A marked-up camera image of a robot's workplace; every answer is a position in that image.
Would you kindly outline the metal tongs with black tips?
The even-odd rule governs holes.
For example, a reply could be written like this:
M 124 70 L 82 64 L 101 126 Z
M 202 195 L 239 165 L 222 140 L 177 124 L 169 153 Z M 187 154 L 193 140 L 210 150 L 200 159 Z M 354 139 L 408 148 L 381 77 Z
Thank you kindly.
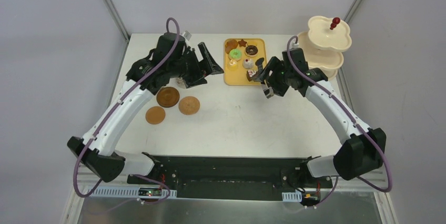
M 258 74 L 258 82 L 260 83 L 261 87 L 262 87 L 262 91 L 265 95 L 266 98 L 271 98 L 274 96 L 273 93 L 273 89 L 272 87 L 269 86 L 269 84 L 265 81 L 263 72 L 264 72 L 264 68 L 263 68 L 263 62 L 264 62 L 264 58 L 260 58 L 258 60 L 256 60 L 255 65 L 257 67 L 257 74 Z

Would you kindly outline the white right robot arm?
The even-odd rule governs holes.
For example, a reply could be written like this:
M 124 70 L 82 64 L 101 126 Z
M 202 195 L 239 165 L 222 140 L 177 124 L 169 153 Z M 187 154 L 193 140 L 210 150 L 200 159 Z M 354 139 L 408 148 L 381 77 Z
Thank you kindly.
M 294 48 L 282 53 L 283 59 L 272 57 L 266 66 L 256 61 L 257 70 L 248 70 L 247 79 L 259 82 L 267 98 L 283 97 L 289 88 L 297 90 L 324 116 L 335 131 L 341 148 L 335 155 L 309 158 L 301 165 L 299 182 L 312 187 L 320 177 L 340 176 L 344 180 L 358 178 L 382 167 L 386 135 L 372 129 L 340 100 L 324 72 L 310 69 L 303 50 Z

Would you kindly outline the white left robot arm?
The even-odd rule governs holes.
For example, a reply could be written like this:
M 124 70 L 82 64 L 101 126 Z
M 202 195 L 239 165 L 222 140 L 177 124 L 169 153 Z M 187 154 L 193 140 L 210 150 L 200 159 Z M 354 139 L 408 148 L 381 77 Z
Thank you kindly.
M 222 74 L 205 43 L 196 49 L 175 33 L 164 33 L 148 56 L 134 62 L 115 100 L 99 121 L 81 137 L 72 136 L 67 147 L 102 181 L 119 175 L 140 175 L 147 184 L 160 179 L 157 161 L 150 154 L 130 154 L 116 150 L 122 134 L 138 114 L 172 78 L 182 78 L 187 88 L 206 84 L 209 75 Z

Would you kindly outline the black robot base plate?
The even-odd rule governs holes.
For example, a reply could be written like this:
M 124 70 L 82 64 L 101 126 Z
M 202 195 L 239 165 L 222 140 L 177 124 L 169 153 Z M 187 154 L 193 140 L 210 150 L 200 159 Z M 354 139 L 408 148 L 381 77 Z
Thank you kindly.
M 303 158 L 155 156 L 148 178 L 163 182 L 178 198 L 279 201 L 300 189 L 332 189 L 334 179 L 311 178 Z

